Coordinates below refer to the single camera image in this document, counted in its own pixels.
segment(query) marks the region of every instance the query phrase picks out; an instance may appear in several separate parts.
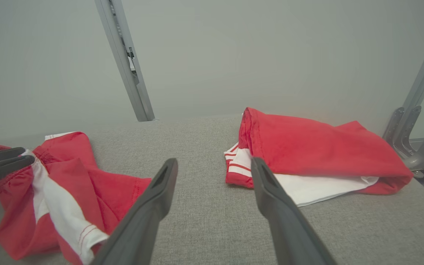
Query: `metal frame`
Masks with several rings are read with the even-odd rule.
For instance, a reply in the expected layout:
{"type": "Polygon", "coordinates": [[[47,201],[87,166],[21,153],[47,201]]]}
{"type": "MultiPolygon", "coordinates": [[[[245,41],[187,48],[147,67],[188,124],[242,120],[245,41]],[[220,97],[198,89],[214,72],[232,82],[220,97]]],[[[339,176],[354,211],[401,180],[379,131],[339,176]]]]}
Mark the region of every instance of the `metal frame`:
{"type": "Polygon", "coordinates": [[[417,151],[410,144],[409,136],[421,112],[421,102],[424,99],[424,61],[414,84],[405,99],[403,107],[397,109],[384,133],[387,140],[400,155],[405,158],[405,164],[412,170],[424,169],[424,141],[417,151]]]}
{"type": "Polygon", "coordinates": [[[126,25],[127,20],[125,19],[125,14],[123,13],[121,1],[113,1],[112,4],[116,11],[116,18],[119,22],[119,26],[121,27],[123,40],[126,44],[126,47],[131,47],[133,51],[133,64],[136,70],[138,82],[136,82],[135,76],[130,69],[127,51],[125,50],[121,37],[119,36],[116,19],[114,18],[111,10],[111,2],[109,0],[94,0],[94,2],[96,3],[99,17],[101,18],[104,31],[106,32],[107,40],[109,41],[109,46],[111,47],[112,54],[116,60],[119,73],[128,94],[128,98],[130,99],[132,107],[135,111],[135,116],[139,122],[152,121],[155,119],[155,115],[153,114],[150,98],[146,92],[145,82],[140,71],[140,65],[138,64],[137,54],[135,53],[133,47],[130,31],[126,25]]]}

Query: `metal bracket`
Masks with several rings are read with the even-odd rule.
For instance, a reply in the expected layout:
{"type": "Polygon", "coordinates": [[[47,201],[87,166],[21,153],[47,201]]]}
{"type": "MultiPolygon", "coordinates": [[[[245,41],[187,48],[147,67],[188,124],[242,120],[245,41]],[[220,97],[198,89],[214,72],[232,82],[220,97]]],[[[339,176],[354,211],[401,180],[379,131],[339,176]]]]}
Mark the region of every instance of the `metal bracket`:
{"type": "Polygon", "coordinates": [[[409,140],[410,133],[417,122],[418,116],[421,112],[421,106],[414,107],[403,125],[401,132],[397,139],[395,140],[395,147],[397,147],[400,151],[402,151],[407,156],[412,156],[416,151],[412,148],[409,140]]]}
{"type": "Polygon", "coordinates": [[[392,118],[389,121],[389,125],[387,126],[387,129],[385,129],[384,135],[382,136],[382,138],[387,141],[387,143],[389,143],[390,146],[394,149],[395,146],[393,144],[393,138],[395,136],[397,126],[399,126],[400,120],[402,119],[404,113],[404,107],[399,107],[394,111],[392,118]]]}

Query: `clothing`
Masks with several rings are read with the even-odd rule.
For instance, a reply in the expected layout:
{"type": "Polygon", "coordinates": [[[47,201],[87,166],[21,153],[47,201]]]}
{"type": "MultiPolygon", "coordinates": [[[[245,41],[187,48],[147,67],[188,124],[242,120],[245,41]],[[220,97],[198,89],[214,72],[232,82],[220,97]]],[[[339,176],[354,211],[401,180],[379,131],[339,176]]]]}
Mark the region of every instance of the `clothing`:
{"type": "Polygon", "coordinates": [[[100,170],[82,132],[51,135],[35,162],[0,181],[0,243],[20,259],[61,250],[88,264],[151,179],[100,170]]]}
{"type": "Polygon", "coordinates": [[[235,148],[224,153],[226,183],[253,187],[249,172],[252,156],[262,158],[281,185],[290,181],[284,189],[293,193],[308,191],[320,183],[310,177],[325,177],[320,179],[322,181],[331,177],[335,191],[330,192],[327,186],[321,185],[316,191],[318,195],[305,198],[304,205],[345,191],[393,194],[413,177],[390,145],[358,122],[333,127],[310,119],[264,114],[247,108],[238,136],[235,148]],[[294,176],[293,181],[286,175],[294,176]],[[335,181],[341,180],[350,181],[344,181],[347,188],[336,185],[335,181]],[[306,184],[298,188],[296,183],[306,184]]]}

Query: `gray fabric surface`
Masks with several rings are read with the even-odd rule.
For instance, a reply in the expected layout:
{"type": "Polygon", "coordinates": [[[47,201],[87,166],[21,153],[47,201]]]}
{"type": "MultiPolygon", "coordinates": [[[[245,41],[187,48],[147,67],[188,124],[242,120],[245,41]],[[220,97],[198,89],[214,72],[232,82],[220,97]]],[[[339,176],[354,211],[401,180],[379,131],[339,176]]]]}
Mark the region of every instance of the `gray fabric surface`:
{"type": "MultiPolygon", "coordinates": [[[[222,153],[237,142],[239,123],[240,116],[210,117],[86,131],[109,172],[153,177],[167,158],[178,159],[152,264],[276,263],[254,192],[224,183],[222,153]]],[[[339,264],[424,264],[424,188],[416,181],[395,195],[348,194],[301,211],[339,264]]],[[[60,254],[12,261],[0,247],[0,264],[39,263],[66,261],[60,254]]]]}

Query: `gray table surface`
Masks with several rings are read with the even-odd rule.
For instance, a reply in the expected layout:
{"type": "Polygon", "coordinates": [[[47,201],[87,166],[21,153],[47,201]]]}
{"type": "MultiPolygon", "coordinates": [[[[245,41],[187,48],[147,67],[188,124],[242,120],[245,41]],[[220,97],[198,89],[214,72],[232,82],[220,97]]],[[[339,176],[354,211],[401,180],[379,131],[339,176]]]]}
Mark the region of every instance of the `gray table surface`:
{"type": "MultiPolygon", "coordinates": [[[[178,159],[173,203],[160,223],[152,264],[276,263],[254,192],[225,184],[222,153],[237,142],[239,124],[240,116],[229,116],[85,131],[108,172],[153,177],[167,158],[178,159]]],[[[347,194],[301,211],[339,264],[424,264],[424,188],[415,180],[395,195],[347,194]]],[[[0,246],[0,264],[65,263],[61,254],[14,261],[0,246]]]]}

